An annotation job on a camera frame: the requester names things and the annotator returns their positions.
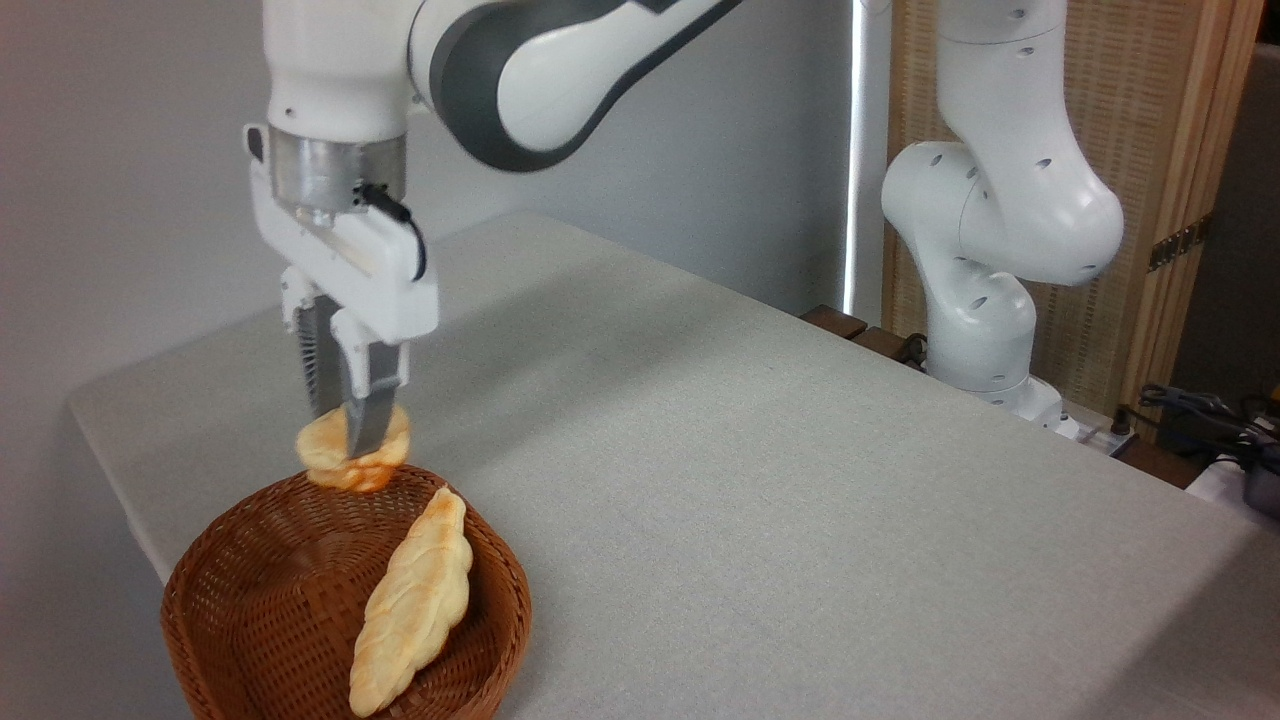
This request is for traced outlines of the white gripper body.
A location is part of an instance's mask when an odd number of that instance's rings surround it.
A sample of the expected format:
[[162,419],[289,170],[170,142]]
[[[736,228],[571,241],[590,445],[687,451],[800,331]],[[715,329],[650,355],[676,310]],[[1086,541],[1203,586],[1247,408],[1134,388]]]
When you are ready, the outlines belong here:
[[265,243],[389,345],[439,323],[436,270],[403,196],[403,141],[366,146],[246,126]]

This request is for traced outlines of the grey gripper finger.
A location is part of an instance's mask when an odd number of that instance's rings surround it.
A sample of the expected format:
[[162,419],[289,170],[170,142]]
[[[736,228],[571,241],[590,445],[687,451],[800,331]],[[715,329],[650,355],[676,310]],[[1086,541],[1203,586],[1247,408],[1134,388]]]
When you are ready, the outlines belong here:
[[379,450],[390,427],[396,393],[407,382],[407,343],[381,341],[349,309],[332,319],[339,347],[347,454],[366,456]]
[[308,402],[315,418],[344,402],[340,346],[332,333],[340,306],[298,268],[282,274],[282,316],[297,338]]

